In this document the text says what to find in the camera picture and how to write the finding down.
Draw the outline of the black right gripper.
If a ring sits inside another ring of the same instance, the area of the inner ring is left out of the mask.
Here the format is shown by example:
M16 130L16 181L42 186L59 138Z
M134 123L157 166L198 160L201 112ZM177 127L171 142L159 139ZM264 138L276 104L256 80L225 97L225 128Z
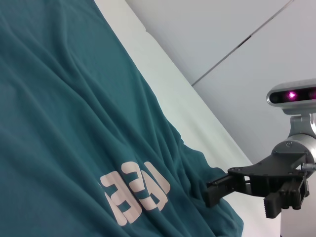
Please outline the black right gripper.
M214 207L221 198L233 191L263 197L265 215L276 218L282 209L299 210L309 195L304 164L316 161L314 140L286 140L273 149L260 162L244 167L230 168L228 175L206 183L204 201L206 207Z

